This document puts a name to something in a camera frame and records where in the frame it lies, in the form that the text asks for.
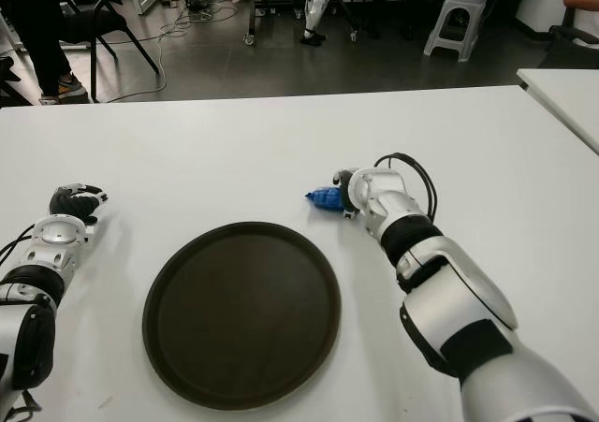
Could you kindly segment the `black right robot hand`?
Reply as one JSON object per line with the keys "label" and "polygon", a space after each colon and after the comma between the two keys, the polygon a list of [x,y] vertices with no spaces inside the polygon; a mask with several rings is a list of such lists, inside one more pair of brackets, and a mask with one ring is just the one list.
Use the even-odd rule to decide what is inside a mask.
{"label": "black right robot hand", "polygon": [[357,171],[356,168],[341,169],[333,175],[332,183],[339,189],[341,205],[343,207],[343,217],[345,219],[353,219],[358,209],[353,205],[349,197],[349,182]]}

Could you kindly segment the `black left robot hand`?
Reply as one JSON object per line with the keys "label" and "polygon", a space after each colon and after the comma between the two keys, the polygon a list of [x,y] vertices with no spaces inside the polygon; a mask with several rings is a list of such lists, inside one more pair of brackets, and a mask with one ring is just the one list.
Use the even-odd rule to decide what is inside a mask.
{"label": "black left robot hand", "polygon": [[94,226],[95,210],[107,201],[108,195],[99,187],[82,183],[62,185],[51,197],[49,213],[74,216],[87,226]]}

